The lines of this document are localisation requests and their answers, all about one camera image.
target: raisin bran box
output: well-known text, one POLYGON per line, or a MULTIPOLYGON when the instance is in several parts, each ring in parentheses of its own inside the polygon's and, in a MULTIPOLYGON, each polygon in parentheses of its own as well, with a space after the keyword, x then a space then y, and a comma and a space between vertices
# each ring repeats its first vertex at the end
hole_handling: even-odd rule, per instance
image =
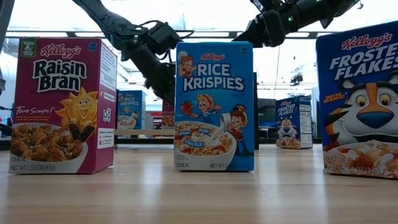
POLYGON ((253 170, 252 45, 180 43, 177 60, 175 168, 253 170))
POLYGON ((174 105, 165 100, 162 103, 162 129, 174 129, 174 105))
POLYGON ((118 129, 145 129, 145 98, 142 90, 119 91, 118 129))
POLYGON ((326 172, 398 178, 397 26, 317 40, 326 172))
POLYGON ((101 39, 21 38, 12 174, 92 174, 113 164, 117 57, 101 39))
POLYGON ((276 146, 284 149, 312 147, 311 98, 296 96, 277 100, 276 146))

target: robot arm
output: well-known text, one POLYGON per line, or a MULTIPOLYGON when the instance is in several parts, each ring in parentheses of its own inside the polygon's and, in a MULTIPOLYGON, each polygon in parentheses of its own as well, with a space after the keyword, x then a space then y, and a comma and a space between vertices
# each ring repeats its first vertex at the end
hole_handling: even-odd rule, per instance
MULTIPOLYGON (((326 28, 359 0, 251 0, 260 10, 245 32, 233 41, 249 41, 253 47, 276 47, 285 36, 316 21, 326 28)), ((146 87, 169 103, 174 102, 175 64, 161 63, 156 55, 169 54, 182 39, 165 22, 148 29, 107 10, 100 0, 73 0, 99 25, 105 37, 131 59, 146 78, 146 87)))

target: wooden table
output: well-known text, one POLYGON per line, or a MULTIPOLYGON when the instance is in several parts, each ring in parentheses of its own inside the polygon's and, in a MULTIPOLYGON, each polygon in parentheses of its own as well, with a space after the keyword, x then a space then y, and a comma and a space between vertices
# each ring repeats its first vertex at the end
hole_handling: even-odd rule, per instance
POLYGON ((324 174, 322 152, 262 146, 253 173, 177 172, 171 146, 119 146, 95 175, 8 175, 0 223, 391 223, 398 181, 324 174))

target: rice krispies box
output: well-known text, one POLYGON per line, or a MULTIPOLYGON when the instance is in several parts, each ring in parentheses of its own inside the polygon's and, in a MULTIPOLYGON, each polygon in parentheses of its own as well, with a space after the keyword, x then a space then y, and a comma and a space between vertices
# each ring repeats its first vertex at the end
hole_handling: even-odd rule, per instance
POLYGON ((12 174, 91 174, 113 163, 117 57, 101 39, 21 38, 12 174))
POLYGON ((120 90, 118 129, 145 129, 146 94, 142 90, 120 90))
POLYGON ((317 40, 326 172, 398 178, 397 26, 317 40))
POLYGON ((162 129, 174 129, 174 105, 165 100, 162 103, 162 129))
POLYGON ((253 170, 252 45, 180 43, 177 58, 175 168, 253 170))
POLYGON ((277 100, 276 146, 285 149, 312 147, 311 98, 296 96, 277 100))

